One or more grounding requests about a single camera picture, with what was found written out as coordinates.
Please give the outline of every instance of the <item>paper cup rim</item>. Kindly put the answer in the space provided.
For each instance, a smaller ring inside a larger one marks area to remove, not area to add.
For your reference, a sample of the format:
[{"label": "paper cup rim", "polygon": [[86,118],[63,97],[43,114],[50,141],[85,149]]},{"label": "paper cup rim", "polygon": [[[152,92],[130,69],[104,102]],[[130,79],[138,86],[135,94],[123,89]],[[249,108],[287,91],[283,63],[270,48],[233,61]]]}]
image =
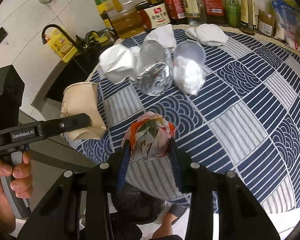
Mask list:
[{"label": "paper cup rim", "polygon": [[79,82],[79,83],[72,84],[72,85],[66,87],[65,91],[63,91],[63,95],[65,95],[66,91],[70,87],[74,87],[74,86],[78,86],[78,85],[94,85],[94,86],[98,86],[98,83],[95,83],[95,82]]}]

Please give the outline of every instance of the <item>green bottle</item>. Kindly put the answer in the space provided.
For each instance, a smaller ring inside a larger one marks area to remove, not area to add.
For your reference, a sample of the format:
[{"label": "green bottle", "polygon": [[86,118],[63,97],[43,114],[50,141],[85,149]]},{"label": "green bottle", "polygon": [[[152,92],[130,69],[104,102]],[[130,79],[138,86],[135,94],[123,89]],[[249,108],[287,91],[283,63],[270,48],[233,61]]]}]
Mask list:
[{"label": "green bottle", "polygon": [[226,0],[226,21],[229,25],[240,26],[239,0]]}]

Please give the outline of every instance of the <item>tiled wall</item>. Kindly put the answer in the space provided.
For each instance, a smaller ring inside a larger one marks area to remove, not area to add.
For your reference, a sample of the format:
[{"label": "tiled wall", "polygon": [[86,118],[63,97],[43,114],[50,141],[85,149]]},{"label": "tiled wall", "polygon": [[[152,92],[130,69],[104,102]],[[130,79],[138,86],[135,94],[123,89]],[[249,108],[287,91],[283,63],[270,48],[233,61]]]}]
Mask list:
[{"label": "tiled wall", "polygon": [[[266,8],[270,0],[256,0]],[[54,0],[43,5],[38,0],[4,0],[0,5],[0,27],[8,35],[0,44],[0,67],[13,64],[26,87],[21,110],[31,115],[30,105],[60,58],[43,45],[42,29],[50,23],[65,27],[70,35],[84,37],[105,27],[94,0]]]}]

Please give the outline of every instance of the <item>red label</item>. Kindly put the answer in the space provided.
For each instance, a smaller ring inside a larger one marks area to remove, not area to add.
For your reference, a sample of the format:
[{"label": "red label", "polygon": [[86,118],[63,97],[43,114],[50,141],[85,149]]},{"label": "red label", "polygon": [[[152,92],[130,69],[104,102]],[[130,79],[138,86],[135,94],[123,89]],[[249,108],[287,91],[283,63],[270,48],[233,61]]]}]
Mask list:
[{"label": "red label", "polygon": [[164,2],[169,9],[169,14],[172,19],[183,19],[186,17],[182,0],[164,0]]},{"label": "red label", "polygon": [[154,9],[153,12],[154,12],[155,14],[157,14],[157,13],[161,13],[162,10],[161,10],[161,8],[157,8],[157,9]]},{"label": "red label", "polygon": [[208,15],[223,16],[222,0],[203,0]]}]

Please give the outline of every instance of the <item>table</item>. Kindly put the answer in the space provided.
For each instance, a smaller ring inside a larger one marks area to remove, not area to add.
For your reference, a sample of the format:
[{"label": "table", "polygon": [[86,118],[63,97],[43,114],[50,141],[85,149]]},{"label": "table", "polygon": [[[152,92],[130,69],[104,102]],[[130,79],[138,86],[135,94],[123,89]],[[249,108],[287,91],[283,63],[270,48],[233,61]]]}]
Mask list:
[{"label": "table", "polygon": [[[178,128],[176,143],[193,161],[214,172],[235,171],[266,212],[300,207],[300,53],[261,35],[224,29],[225,46],[204,47],[206,83],[198,96],[174,85],[162,96],[146,96],[128,79],[113,85],[93,73],[90,80],[100,84],[98,109],[108,129],[102,140],[69,143],[96,163],[106,161],[132,122],[145,111],[157,112]],[[174,34],[177,43],[188,39],[182,27],[175,26]],[[141,45],[145,36],[122,44]],[[189,195],[173,192],[170,169],[164,158],[157,164],[131,163],[126,181],[188,205]]]}]

